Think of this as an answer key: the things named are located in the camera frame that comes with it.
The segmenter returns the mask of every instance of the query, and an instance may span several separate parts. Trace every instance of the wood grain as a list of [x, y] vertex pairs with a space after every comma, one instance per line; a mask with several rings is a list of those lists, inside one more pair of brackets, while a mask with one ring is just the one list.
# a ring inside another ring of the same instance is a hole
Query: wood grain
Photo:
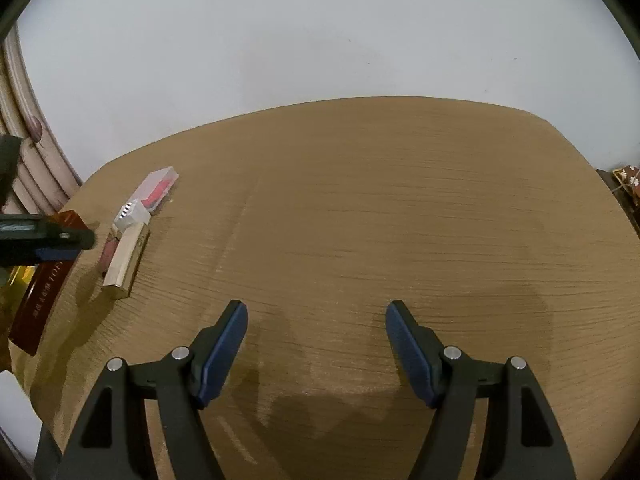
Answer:
[[[68, 204], [104, 242], [149, 172], [173, 165], [130, 298], [80, 257], [18, 380], [64, 446], [107, 359], [187, 344], [228, 300], [249, 330], [202, 414], [229, 480], [403, 479], [431, 412], [386, 339], [404, 299], [445, 344], [523, 355], [580, 479], [599, 478], [640, 418], [640, 246], [607, 187], [527, 112], [357, 98], [208, 124], [103, 167]], [[479, 403], [462, 478], [483, 430]], [[152, 439], [171, 478], [157, 411]]]

